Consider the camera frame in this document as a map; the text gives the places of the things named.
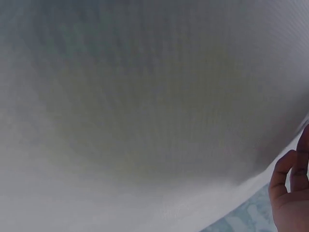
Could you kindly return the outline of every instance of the white sheet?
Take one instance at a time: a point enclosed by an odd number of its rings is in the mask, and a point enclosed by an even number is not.
[[[306,1],[0,2],[3,231],[199,231],[308,112]]]

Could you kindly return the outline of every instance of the hand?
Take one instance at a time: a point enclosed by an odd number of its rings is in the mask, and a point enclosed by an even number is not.
[[[301,135],[296,151],[291,150],[276,164],[270,184],[269,197],[278,232],[309,231],[309,126]],[[291,192],[285,187],[291,171]]]

